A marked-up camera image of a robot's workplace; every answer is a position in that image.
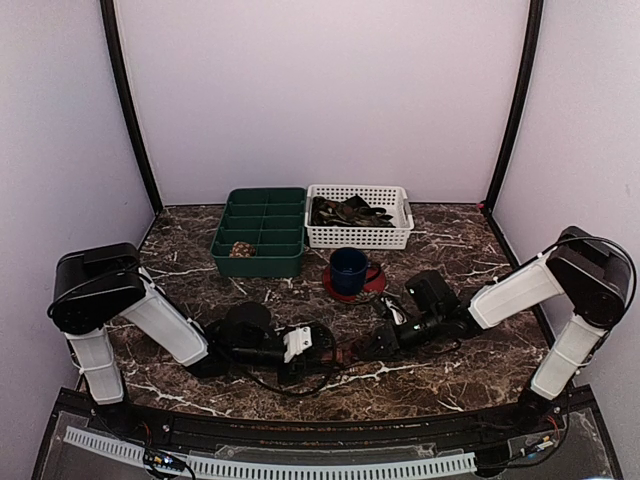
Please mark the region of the brown red floral tie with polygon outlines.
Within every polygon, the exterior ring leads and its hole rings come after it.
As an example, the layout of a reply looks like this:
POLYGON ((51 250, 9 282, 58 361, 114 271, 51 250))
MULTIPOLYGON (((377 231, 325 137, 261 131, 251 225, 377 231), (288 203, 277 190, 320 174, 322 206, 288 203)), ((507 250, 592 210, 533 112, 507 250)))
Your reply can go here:
POLYGON ((335 347, 329 346, 320 356, 320 364, 329 366, 333 364, 338 367, 351 367, 366 360, 366 342, 364 340, 354 340, 342 343, 335 347))

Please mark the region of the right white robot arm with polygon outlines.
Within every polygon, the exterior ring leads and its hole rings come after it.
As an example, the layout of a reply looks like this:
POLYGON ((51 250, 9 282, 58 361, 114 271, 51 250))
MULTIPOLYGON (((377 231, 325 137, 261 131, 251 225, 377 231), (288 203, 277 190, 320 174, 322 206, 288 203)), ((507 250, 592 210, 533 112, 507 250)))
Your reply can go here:
POLYGON ((517 313, 564 296, 572 304, 569 320, 510 413, 511 426, 530 434, 547 420, 548 403, 624 318, 637 286, 637 269, 626 250, 570 226, 554 244, 468 299, 459 298, 436 270, 414 275, 405 288, 418 315, 406 314, 387 296, 378 297, 376 305, 386 320, 351 351, 359 360, 373 360, 443 338, 474 338, 517 313))

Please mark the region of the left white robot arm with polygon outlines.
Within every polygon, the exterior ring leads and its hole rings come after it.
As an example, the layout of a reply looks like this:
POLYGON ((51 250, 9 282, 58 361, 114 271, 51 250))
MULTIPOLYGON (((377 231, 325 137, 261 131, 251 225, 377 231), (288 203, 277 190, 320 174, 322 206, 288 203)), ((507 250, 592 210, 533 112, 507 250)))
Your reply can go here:
POLYGON ((232 307, 226 316, 201 327, 156 285, 130 243, 76 251, 55 269, 48 317, 64 334, 101 417, 120 436, 141 427, 140 412, 126 401, 124 380, 106 331, 115 317, 135 325, 192 376, 215 378, 253 367, 276 371, 281 384, 305 374, 326 385, 337 360, 331 331, 313 322, 283 331, 271 325, 269 310, 256 302, 232 307))

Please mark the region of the camouflage ties pile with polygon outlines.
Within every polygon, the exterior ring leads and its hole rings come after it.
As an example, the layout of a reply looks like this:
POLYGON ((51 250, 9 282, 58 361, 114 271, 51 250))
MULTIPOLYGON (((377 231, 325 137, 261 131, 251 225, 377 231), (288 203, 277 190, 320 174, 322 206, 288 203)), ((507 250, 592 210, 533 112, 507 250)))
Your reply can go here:
POLYGON ((319 227, 393 228, 393 216, 382 207, 371 207, 359 195, 344 201, 315 196, 309 224, 319 227))

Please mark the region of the red floral saucer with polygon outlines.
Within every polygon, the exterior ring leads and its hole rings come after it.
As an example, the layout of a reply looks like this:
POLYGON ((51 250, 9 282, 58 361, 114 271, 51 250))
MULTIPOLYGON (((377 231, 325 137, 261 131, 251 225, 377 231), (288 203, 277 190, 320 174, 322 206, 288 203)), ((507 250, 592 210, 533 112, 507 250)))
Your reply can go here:
POLYGON ((337 293, 331 284, 330 267, 327 266, 322 275, 322 284, 327 293, 339 302, 351 305, 366 304, 373 298, 381 295, 386 289, 386 276, 382 270, 370 267, 367 271, 367 282, 361 292, 352 296, 344 296, 337 293))

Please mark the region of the blue enamel mug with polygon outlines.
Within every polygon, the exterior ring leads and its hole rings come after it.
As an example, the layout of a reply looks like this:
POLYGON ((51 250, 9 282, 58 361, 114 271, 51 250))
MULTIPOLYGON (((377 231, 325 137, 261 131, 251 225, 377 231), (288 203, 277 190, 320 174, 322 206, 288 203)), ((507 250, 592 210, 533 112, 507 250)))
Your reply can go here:
POLYGON ((329 260, 329 278, 333 290, 342 296, 355 296, 367 283, 381 275, 381 266, 361 250, 344 247, 335 250, 329 260))

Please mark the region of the rolled brown tie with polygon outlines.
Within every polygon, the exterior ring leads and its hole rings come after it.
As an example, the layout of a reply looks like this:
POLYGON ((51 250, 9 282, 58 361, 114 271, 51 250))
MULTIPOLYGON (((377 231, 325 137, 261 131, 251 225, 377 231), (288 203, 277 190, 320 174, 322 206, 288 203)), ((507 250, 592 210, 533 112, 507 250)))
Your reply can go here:
POLYGON ((237 241, 232 245, 231 250, 229 252, 229 257, 230 258, 251 258, 251 257, 254 257, 256 254, 257 254, 257 249, 254 245, 247 242, 243 242, 243 241, 237 241))

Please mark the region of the white plastic basket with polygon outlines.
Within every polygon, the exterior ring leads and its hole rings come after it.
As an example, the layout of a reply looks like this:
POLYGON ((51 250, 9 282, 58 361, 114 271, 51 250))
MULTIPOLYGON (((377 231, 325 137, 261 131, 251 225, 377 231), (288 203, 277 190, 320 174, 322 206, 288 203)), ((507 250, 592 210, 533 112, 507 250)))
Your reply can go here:
POLYGON ((414 228, 408 196, 398 186, 311 185, 307 189, 305 227, 312 248, 355 247, 360 249, 403 250, 414 228), (382 207, 393 216, 393 228, 319 227, 309 224, 311 204, 315 196, 344 201, 359 195, 371 207, 382 207))

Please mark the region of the green compartment tray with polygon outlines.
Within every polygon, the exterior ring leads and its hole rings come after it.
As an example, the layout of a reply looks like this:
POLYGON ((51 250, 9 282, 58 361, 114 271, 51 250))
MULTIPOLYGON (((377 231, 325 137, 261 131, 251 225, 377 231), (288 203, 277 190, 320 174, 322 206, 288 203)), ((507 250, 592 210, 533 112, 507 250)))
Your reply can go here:
POLYGON ((210 252, 223 277, 287 278, 301 271, 306 191, 300 187, 230 192, 210 252), (237 241, 254 245, 251 258, 230 258, 237 241))

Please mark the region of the black front rail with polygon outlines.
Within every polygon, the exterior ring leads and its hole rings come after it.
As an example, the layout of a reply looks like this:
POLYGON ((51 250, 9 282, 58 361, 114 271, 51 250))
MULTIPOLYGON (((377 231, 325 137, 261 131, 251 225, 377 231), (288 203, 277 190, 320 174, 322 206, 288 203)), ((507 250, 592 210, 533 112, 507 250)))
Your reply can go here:
POLYGON ((261 421, 189 414, 130 403, 152 438, 163 446, 202 447, 230 443, 240 446, 302 449, 385 447, 434 441, 444 446, 484 446, 515 438, 523 432, 500 425, 489 415, 508 413, 497 407, 470 413, 431 415, 381 421, 261 421))

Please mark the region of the right black frame post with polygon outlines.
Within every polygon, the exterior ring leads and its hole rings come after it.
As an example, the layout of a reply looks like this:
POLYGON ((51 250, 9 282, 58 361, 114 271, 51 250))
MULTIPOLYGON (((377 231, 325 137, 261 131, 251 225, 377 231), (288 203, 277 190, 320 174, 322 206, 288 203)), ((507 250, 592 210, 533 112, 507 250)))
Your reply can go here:
POLYGON ((489 212, 495 209, 514 150, 533 72, 543 9, 543 0, 531 0, 529 2, 523 47, 512 102, 494 172, 484 201, 484 206, 489 212))

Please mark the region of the black frame post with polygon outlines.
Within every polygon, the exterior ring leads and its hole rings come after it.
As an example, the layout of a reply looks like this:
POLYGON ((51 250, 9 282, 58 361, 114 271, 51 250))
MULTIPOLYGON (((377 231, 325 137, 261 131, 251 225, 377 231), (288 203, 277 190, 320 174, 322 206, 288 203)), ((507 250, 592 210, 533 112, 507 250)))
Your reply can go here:
POLYGON ((146 195, 150 202, 152 211, 157 215, 163 210, 164 205, 152 172, 151 162, 146 151, 134 105, 118 29, 118 21, 116 18, 116 5, 113 0, 100 0, 99 4, 108 55, 121 112, 146 195))
POLYGON ((543 9, 543 0, 531 0, 529 2, 523 47, 512 102, 494 172, 484 201, 484 206, 489 212, 495 209, 514 150, 533 72, 543 9))

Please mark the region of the left black frame post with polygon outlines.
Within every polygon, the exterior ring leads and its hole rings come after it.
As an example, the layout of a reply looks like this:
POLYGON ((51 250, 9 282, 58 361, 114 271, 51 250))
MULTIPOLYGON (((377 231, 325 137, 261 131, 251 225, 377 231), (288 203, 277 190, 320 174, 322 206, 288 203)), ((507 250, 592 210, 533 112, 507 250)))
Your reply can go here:
POLYGON ((152 211, 157 215, 163 210, 164 205, 152 172, 151 162, 146 151, 134 105, 118 29, 118 21, 116 18, 116 5, 113 0, 100 0, 99 4, 108 55, 121 112, 146 195, 150 202, 152 211))

